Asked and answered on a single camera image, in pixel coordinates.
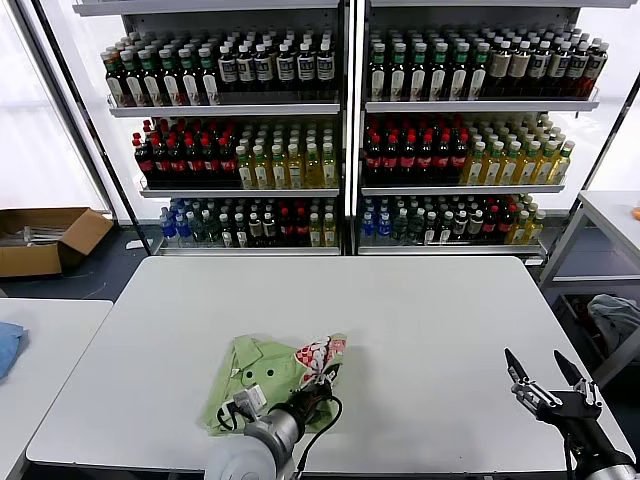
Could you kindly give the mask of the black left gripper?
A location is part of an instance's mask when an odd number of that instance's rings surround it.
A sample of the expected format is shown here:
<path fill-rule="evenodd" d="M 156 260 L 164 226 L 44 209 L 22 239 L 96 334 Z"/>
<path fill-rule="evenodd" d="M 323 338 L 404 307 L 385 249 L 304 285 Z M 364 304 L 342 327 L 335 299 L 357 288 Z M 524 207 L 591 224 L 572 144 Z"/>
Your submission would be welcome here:
<path fill-rule="evenodd" d="M 312 375 L 287 400 L 287 411 L 302 425 L 327 425 L 333 419 L 330 397 L 339 377 L 340 367 L 329 366 L 323 373 Z"/>

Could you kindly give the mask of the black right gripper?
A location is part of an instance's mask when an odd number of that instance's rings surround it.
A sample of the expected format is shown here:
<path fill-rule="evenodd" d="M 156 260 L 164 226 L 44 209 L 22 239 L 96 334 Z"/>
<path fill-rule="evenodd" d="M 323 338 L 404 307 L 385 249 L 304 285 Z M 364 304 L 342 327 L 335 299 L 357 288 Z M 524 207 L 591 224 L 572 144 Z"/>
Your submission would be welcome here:
<path fill-rule="evenodd" d="M 507 372 L 513 381 L 511 392 L 527 410 L 537 410 L 536 418 L 555 426 L 578 464 L 620 464 L 615 449 L 598 423 L 603 405 L 597 385 L 584 377 L 578 367 L 560 351 L 554 359 L 574 391 L 551 394 L 532 380 L 509 348 L 504 349 Z"/>

